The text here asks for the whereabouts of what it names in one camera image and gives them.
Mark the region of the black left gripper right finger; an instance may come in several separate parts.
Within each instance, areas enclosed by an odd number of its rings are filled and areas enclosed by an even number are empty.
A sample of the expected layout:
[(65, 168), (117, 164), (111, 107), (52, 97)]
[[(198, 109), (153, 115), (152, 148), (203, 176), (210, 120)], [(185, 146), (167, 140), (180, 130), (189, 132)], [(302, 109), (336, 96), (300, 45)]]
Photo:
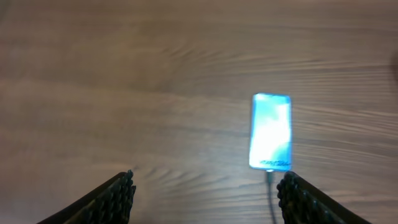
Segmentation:
[(277, 190), (285, 224), (371, 224), (295, 172), (286, 172)]

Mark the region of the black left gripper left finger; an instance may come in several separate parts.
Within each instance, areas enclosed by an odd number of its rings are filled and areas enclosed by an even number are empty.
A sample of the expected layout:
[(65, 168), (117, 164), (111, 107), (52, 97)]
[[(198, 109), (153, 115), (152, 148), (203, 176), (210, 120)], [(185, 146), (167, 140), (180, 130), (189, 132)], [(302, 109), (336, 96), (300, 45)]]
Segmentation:
[(39, 224), (128, 224), (136, 192), (133, 172), (120, 172)]

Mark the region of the Samsung Galaxy smartphone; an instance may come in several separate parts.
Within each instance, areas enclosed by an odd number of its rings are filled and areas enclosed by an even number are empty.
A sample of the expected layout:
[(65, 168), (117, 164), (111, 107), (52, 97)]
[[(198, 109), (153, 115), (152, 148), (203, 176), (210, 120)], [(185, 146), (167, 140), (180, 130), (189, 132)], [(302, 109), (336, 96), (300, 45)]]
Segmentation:
[(292, 102), (287, 95), (256, 93), (252, 97), (249, 165), (287, 172), (292, 168)]

